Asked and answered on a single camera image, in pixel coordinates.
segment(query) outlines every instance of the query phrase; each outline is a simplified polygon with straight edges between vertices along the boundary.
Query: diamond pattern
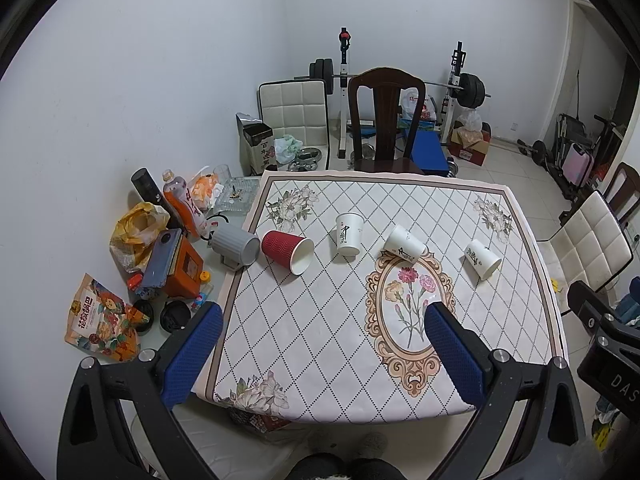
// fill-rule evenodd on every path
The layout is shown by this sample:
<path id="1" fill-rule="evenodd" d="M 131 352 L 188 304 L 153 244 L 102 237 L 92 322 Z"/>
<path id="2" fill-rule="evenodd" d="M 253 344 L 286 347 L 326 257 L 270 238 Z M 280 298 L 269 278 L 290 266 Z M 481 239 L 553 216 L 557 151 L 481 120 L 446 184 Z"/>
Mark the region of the diamond pattern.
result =
<path id="1" fill-rule="evenodd" d="M 498 238 L 474 209 L 480 198 L 511 214 L 514 209 L 499 189 L 451 189 L 429 178 L 418 186 L 354 178 L 362 181 L 285 178 L 268 189 L 270 202 L 306 184 L 318 195 L 313 213 L 294 229 L 314 241 L 315 257 L 302 276 L 291 275 L 263 254 L 245 269 L 216 378 L 220 396 L 235 390 L 239 378 L 264 378 L 271 370 L 286 391 L 284 416 L 291 420 L 393 422 L 468 410 L 444 369 L 429 378 L 420 396 L 409 396 L 389 375 L 364 330 L 367 277 L 395 224 L 423 240 L 440 260 L 454 283 L 456 316 L 465 328 L 477 332 L 489 348 L 504 348 L 517 359 L 544 363 L 551 358 L 546 319 L 554 315 L 544 313 L 541 298 L 547 302 L 551 294 L 538 288 L 533 269 L 539 263 L 529 260 L 517 229 Z M 335 217 L 348 210 L 366 218 L 362 250 L 349 260 L 337 254 L 334 231 Z M 264 210 L 258 214 L 255 231 L 262 236 L 274 224 Z M 514 224 L 518 221 L 524 220 L 516 218 Z M 502 258 L 485 282 L 463 255 L 473 238 Z"/>

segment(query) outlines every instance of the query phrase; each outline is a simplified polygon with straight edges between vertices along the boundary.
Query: metal screw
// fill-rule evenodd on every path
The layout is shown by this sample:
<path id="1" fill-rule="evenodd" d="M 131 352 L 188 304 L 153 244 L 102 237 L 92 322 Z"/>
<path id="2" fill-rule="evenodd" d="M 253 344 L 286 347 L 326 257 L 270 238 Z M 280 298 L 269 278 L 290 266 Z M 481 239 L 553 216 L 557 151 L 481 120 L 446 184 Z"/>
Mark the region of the metal screw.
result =
<path id="1" fill-rule="evenodd" d="M 138 360 L 142 361 L 143 363 L 148 363 L 154 357 L 156 357 L 156 351 L 152 348 L 145 348 L 138 354 Z"/>
<path id="2" fill-rule="evenodd" d="M 89 368 L 92 368 L 95 365 L 95 359 L 93 357 L 85 357 L 84 359 L 82 359 L 82 361 L 80 361 L 80 367 L 83 368 L 84 370 L 88 370 Z"/>
<path id="3" fill-rule="evenodd" d="M 556 366 L 556 368 L 560 368 L 561 370 L 567 367 L 566 361 L 559 355 L 551 359 L 551 361 Z"/>
<path id="4" fill-rule="evenodd" d="M 498 348 L 497 350 L 494 350 L 494 359 L 496 361 L 500 363 L 505 363 L 510 358 L 511 356 L 509 355 L 509 352 L 507 352 L 506 350 L 503 350 L 502 348 Z"/>

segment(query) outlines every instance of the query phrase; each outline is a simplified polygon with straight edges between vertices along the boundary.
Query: glass ashtray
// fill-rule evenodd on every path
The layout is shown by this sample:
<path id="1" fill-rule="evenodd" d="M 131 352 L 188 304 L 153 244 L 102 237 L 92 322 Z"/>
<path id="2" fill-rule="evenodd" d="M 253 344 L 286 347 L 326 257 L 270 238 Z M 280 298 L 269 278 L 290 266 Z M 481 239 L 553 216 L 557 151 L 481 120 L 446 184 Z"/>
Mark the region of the glass ashtray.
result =
<path id="1" fill-rule="evenodd" d="M 209 213 L 238 211 L 248 213 L 258 191 L 259 178 L 230 178 Z"/>

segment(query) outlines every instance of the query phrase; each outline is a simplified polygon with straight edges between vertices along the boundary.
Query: gray mug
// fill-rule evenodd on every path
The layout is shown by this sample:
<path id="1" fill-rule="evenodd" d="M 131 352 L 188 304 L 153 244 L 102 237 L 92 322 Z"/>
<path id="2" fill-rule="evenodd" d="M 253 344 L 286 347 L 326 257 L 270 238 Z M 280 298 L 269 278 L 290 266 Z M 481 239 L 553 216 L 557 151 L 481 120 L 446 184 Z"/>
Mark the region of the gray mug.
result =
<path id="1" fill-rule="evenodd" d="M 235 225 L 220 222 L 211 234 L 209 247 L 222 256 L 223 265 L 238 270 L 258 259 L 260 238 Z"/>

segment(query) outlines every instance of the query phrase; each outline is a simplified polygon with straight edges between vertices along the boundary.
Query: red paper cup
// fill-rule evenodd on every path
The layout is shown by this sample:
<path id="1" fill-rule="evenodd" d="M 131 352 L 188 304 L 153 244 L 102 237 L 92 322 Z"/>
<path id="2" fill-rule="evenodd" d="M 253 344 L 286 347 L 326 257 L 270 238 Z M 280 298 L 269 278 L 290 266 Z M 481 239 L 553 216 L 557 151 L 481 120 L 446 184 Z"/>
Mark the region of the red paper cup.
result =
<path id="1" fill-rule="evenodd" d="M 305 272 L 311 263 L 314 249 L 310 238 L 280 231 L 269 231 L 262 238 L 262 252 L 297 276 Z"/>

